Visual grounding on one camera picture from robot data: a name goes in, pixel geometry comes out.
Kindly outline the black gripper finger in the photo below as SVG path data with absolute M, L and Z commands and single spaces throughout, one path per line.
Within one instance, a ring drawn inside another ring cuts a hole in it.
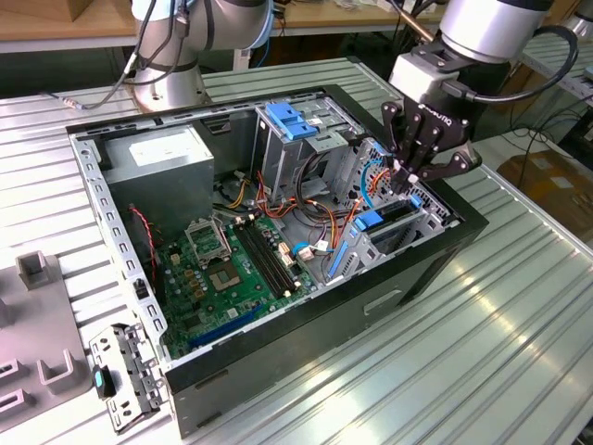
M 418 179 L 423 164 L 424 148 L 421 130 L 424 126 L 424 104 L 405 101 L 382 105 L 382 117 L 387 138 L 386 165 L 408 179 Z
M 478 167 L 482 163 L 481 157 L 470 147 L 469 139 L 462 146 L 437 153 L 437 147 L 430 148 L 423 146 L 424 159 L 418 173 L 418 179 L 407 179 L 409 184 L 416 184 L 419 181 L 430 182 L 437 179 L 445 179 L 466 172 Z

